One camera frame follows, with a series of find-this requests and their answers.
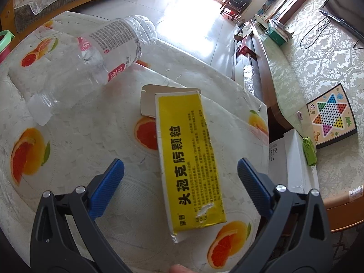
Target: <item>metal screw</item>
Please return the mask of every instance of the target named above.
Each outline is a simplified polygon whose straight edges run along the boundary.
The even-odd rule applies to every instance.
[[[276,189],[277,189],[278,192],[281,192],[281,193],[287,191],[287,188],[286,188],[285,185],[277,185]]]
[[[311,190],[311,194],[314,195],[314,196],[319,196],[320,195],[320,192],[319,192],[319,190],[312,189]]]
[[[76,188],[76,193],[77,194],[82,194],[85,191],[86,191],[86,188],[84,186],[79,186],[79,187]]]
[[[44,197],[44,198],[48,198],[50,195],[51,195],[51,192],[50,192],[50,191],[45,191],[45,192],[43,193],[43,197]]]

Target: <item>fruit-patterned tablecloth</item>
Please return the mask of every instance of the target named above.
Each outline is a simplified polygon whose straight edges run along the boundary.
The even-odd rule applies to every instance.
[[[125,174],[96,220],[114,250],[136,272],[165,272],[174,263],[197,272],[230,270],[254,241],[259,215],[236,173],[247,157],[268,170],[266,106],[243,87],[191,55],[158,41],[105,87],[38,126],[26,100],[54,73],[76,37],[105,20],[64,12],[34,31],[0,65],[0,227],[29,264],[41,194],[71,192],[103,173],[114,158]],[[155,120],[140,114],[145,84],[200,88],[215,152],[227,222],[194,230],[173,244],[163,202]],[[75,241],[88,252],[69,218]]]

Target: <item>board game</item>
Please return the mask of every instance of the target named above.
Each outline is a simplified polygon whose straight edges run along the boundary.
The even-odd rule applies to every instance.
[[[357,132],[354,114],[341,83],[309,102],[307,108],[317,148]]]

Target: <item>blue rubber tip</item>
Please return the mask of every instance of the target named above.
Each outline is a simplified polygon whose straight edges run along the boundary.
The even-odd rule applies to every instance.
[[[273,214],[272,197],[259,180],[256,170],[246,159],[240,159],[238,162],[238,176],[259,214],[269,219]]]
[[[90,198],[88,214],[91,219],[101,217],[124,176],[124,163],[115,159]]]

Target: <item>white box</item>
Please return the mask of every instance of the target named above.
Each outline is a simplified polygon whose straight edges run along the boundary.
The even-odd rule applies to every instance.
[[[292,129],[269,144],[268,177],[291,192],[307,194],[312,188],[319,190],[319,180],[316,167],[307,165],[302,142],[302,137]]]

